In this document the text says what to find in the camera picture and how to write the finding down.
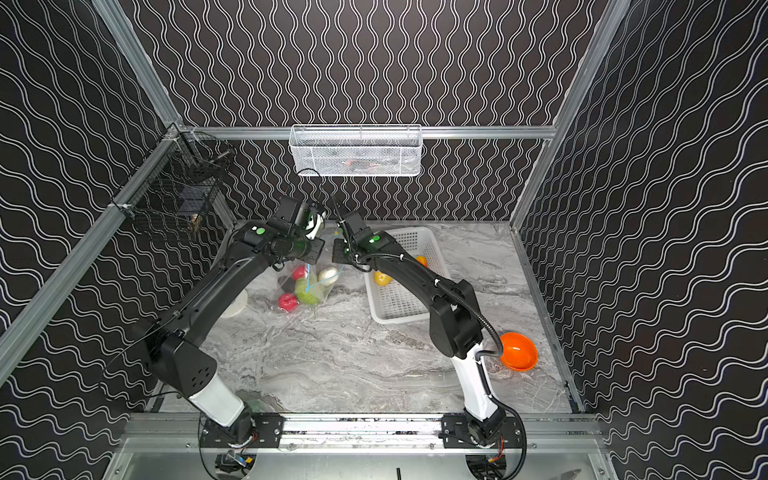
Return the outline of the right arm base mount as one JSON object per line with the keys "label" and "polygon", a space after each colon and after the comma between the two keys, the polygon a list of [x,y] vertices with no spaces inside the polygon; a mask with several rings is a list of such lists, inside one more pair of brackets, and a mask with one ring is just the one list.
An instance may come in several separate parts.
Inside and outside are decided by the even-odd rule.
{"label": "right arm base mount", "polygon": [[521,448],[523,428],[517,418],[498,410],[486,420],[477,420],[469,413],[446,414],[440,420],[438,437],[447,449]]}

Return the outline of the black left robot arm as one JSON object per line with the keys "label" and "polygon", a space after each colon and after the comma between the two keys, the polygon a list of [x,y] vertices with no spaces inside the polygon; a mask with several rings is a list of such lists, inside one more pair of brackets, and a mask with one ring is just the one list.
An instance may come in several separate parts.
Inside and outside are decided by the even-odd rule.
{"label": "black left robot arm", "polygon": [[256,277],[290,261],[319,260],[326,217],[323,205],[284,196],[268,219],[240,223],[203,279],[137,343],[147,370],[219,426],[243,424],[249,417],[246,404],[225,385],[216,360],[201,345]]}

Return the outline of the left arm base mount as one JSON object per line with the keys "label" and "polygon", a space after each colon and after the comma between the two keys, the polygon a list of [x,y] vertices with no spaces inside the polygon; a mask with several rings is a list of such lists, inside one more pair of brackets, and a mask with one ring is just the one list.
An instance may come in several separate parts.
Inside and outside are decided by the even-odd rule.
{"label": "left arm base mount", "polygon": [[232,426],[223,427],[205,419],[199,434],[202,448],[277,448],[282,438],[285,418],[277,413],[241,415]]}

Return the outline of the red apple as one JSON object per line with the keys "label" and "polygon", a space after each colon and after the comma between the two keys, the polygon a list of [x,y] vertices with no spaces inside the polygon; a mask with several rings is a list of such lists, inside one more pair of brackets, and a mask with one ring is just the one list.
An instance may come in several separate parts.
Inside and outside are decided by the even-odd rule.
{"label": "red apple", "polygon": [[278,307],[285,312],[292,312],[300,305],[293,293],[284,293],[278,298]]}

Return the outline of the green cabbage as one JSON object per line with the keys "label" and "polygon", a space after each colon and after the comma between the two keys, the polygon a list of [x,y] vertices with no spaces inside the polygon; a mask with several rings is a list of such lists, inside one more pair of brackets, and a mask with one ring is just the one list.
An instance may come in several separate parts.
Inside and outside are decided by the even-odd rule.
{"label": "green cabbage", "polygon": [[318,305],[327,298],[326,287],[318,282],[310,282],[307,278],[295,281],[294,295],[300,303]]}

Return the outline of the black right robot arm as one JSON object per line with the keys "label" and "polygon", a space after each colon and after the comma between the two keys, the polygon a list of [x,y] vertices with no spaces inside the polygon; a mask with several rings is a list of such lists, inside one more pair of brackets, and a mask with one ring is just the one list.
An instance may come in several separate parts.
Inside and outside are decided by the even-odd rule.
{"label": "black right robot arm", "polygon": [[[374,231],[356,211],[338,211],[342,237],[334,241],[333,261],[368,269],[392,277],[414,295],[429,313],[429,334],[435,348],[448,357],[459,379],[464,397],[467,436],[477,447],[495,447],[497,454],[486,461],[493,479],[514,479],[521,473],[528,453],[528,439],[520,414],[494,393],[485,366],[487,358],[504,353],[500,335],[481,313],[472,285],[455,282],[423,265],[388,232]],[[507,440],[503,428],[515,425],[519,441],[517,464],[501,473],[492,464],[505,458]]]}

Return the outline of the white daikon radish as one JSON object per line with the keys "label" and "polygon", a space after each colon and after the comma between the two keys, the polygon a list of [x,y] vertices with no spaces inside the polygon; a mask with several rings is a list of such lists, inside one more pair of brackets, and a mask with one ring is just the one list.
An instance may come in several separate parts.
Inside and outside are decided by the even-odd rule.
{"label": "white daikon radish", "polygon": [[327,267],[318,273],[318,283],[324,287],[335,284],[339,279],[340,271],[336,267]]}

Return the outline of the clear zip top bag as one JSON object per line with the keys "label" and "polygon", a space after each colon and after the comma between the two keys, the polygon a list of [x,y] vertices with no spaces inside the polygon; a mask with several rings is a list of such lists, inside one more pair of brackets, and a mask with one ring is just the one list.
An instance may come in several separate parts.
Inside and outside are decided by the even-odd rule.
{"label": "clear zip top bag", "polygon": [[277,307],[290,313],[301,307],[325,303],[343,273],[342,265],[328,259],[321,259],[316,264],[300,260],[289,262],[277,279]]}

